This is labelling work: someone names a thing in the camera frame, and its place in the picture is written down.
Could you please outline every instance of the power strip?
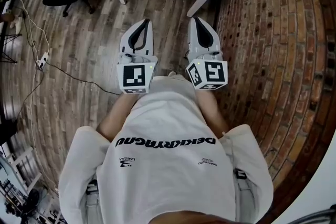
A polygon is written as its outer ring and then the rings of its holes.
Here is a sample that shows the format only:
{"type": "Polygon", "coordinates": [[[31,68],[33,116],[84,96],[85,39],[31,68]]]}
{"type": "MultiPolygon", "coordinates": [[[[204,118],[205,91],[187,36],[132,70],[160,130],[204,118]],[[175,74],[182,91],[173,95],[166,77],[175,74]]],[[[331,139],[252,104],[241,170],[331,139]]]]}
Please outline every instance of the power strip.
{"type": "Polygon", "coordinates": [[[45,53],[43,54],[41,60],[37,60],[37,61],[36,61],[36,64],[37,64],[37,66],[38,66],[38,68],[39,68],[40,70],[43,70],[43,69],[44,69],[44,67],[45,67],[46,64],[47,64],[46,61],[48,61],[48,58],[49,58],[49,54],[48,54],[47,52],[45,52],[45,53]]]}

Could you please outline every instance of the white sweatshirt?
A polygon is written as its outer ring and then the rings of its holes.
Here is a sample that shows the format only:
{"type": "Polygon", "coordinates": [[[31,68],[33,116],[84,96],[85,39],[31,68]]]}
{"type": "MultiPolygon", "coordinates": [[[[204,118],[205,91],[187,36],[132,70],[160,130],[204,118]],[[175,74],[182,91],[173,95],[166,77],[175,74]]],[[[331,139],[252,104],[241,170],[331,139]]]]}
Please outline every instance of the white sweatshirt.
{"type": "Polygon", "coordinates": [[[183,79],[156,77],[112,143],[91,127],[77,130],[59,181],[69,224],[87,223],[85,195],[96,174],[105,224],[147,224],[165,212],[196,211],[236,220],[233,165],[253,183],[256,219],[268,210],[273,187],[248,125],[218,140],[183,79]]]}

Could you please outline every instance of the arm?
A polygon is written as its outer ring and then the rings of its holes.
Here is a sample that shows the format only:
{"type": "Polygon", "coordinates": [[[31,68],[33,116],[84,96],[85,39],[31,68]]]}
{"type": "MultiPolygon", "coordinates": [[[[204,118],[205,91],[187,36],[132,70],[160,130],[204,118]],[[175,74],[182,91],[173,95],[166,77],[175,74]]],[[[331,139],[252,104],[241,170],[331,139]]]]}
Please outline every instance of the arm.
{"type": "Polygon", "coordinates": [[[61,211],[68,223],[86,223],[86,189],[110,145],[89,126],[77,129],[58,184],[61,211]]]}
{"type": "MultiPolygon", "coordinates": [[[[254,208],[256,223],[267,212],[273,200],[273,184],[265,158],[251,128],[246,124],[231,129],[219,141],[233,167],[243,171],[247,177],[245,181],[254,202],[254,207],[249,205],[247,209],[254,208]]],[[[240,210],[244,214],[244,204],[241,204],[240,210]]]]}
{"type": "Polygon", "coordinates": [[[210,90],[196,90],[196,99],[206,124],[220,139],[223,132],[227,133],[229,131],[229,126],[219,111],[215,96],[210,90]]]}
{"type": "Polygon", "coordinates": [[[138,94],[122,94],[119,96],[109,114],[98,125],[97,132],[112,142],[122,129],[138,97],[138,94]]]}

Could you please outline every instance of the sleeve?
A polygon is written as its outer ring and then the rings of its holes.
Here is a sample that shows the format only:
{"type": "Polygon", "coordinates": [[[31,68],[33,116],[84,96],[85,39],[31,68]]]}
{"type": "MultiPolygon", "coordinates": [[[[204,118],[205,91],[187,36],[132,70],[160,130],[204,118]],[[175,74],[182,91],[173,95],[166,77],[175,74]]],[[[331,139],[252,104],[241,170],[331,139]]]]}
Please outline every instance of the sleeve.
{"type": "Polygon", "coordinates": [[[58,184],[61,212],[68,223],[86,223],[86,189],[110,144],[89,126],[77,129],[58,184]]]}
{"type": "Polygon", "coordinates": [[[246,124],[240,125],[230,130],[219,141],[226,155],[232,160],[233,166],[245,172],[247,179],[252,183],[249,186],[255,201],[257,222],[271,206],[274,188],[267,163],[252,130],[246,124]]]}

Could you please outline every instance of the sneaker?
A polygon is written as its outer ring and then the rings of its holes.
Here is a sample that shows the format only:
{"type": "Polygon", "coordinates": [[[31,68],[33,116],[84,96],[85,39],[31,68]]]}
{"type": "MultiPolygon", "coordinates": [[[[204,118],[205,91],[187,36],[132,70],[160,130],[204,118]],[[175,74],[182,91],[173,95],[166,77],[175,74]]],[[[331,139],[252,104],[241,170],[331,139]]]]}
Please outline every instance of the sneaker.
{"type": "Polygon", "coordinates": [[[175,71],[172,71],[172,72],[169,73],[168,77],[172,77],[172,76],[175,76],[175,75],[177,75],[177,73],[175,71]]]}

